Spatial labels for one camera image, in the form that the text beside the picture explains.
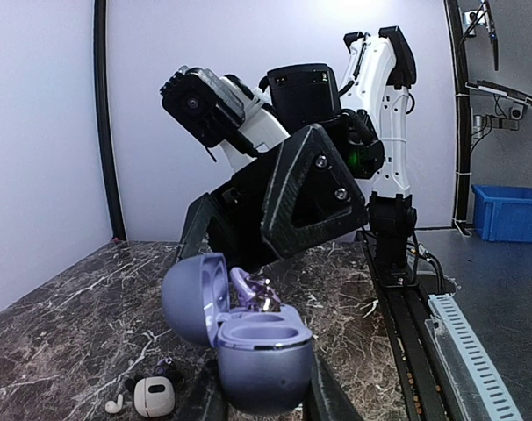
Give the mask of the purple earbud charging case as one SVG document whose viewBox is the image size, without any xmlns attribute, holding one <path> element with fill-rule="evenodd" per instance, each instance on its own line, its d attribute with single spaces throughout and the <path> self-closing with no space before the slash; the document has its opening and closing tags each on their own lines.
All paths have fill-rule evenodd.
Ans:
<svg viewBox="0 0 532 421">
<path fill-rule="evenodd" d="M 180 338 L 215 350 L 228 402 L 257 416 L 294 410 L 313 370 L 313 334 L 298 311 L 254 312 L 239 304 L 222 253 L 181 260 L 162 281 L 162 311 Z"/>
</svg>

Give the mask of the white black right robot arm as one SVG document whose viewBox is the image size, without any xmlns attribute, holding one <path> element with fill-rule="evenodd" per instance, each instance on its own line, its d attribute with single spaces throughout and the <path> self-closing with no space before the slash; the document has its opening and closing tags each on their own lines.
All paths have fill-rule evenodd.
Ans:
<svg viewBox="0 0 532 421">
<path fill-rule="evenodd" d="M 222 148 L 234 171 L 189 206 L 182 258 L 207 243 L 229 267 L 253 272 L 369 227 L 379 281 L 406 282 L 417 218 L 406 176 L 413 52 L 397 26 L 344 42 L 341 79 L 306 63 L 272 69 L 251 89 L 182 67 L 163 87 L 165 110 L 205 148 Z"/>
</svg>

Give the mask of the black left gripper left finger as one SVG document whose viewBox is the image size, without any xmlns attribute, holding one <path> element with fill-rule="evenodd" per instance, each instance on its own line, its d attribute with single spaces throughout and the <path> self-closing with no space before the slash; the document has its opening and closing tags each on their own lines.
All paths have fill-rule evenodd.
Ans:
<svg viewBox="0 0 532 421">
<path fill-rule="evenodd" d="M 216 358 L 209 359 L 203 365 L 198 374 L 196 391 L 196 420 L 228 420 L 228 402 L 220 385 L 219 363 Z"/>
</svg>

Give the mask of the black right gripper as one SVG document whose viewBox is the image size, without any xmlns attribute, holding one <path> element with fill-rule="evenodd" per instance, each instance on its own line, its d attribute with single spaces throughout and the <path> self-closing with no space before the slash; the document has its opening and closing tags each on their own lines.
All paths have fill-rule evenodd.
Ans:
<svg viewBox="0 0 532 421">
<path fill-rule="evenodd" d="M 368 221 L 362 191 L 325 129 L 313 124 L 189 205 L 178 260 L 197 255 L 207 234 L 229 267 L 261 268 Z"/>
</svg>

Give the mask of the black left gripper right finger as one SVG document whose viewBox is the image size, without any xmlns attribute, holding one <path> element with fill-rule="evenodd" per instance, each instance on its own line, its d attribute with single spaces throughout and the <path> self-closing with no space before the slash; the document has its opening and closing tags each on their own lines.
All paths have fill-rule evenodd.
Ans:
<svg viewBox="0 0 532 421">
<path fill-rule="evenodd" d="M 358 412 L 342 389 L 327 362 L 318 354 L 313 355 L 313 370 L 307 391 L 308 420 L 358 419 Z"/>
</svg>

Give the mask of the purple earbud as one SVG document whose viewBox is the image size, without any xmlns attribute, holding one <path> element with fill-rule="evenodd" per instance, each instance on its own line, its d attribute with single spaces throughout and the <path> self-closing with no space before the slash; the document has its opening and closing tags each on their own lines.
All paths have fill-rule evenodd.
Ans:
<svg viewBox="0 0 532 421">
<path fill-rule="evenodd" d="M 267 276 L 253 275 L 238 267 L 233 267 L 229 276 L 241 306 L 254 312 L 281 311 L 281 300 Z"/>
</svg>

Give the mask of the white earbud charging case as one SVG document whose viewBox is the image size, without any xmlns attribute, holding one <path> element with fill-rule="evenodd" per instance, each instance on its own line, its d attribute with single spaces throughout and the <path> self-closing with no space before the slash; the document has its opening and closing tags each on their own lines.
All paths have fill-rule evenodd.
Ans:
<svg viewBox="0 0 532 421">
<path fill-rule="evenodd" d="M 135 385 L 133 403 L 142 417 L 167 416 L 176 403 L 171 381 L 163 376 L 142 378 Z"/>
</svg>

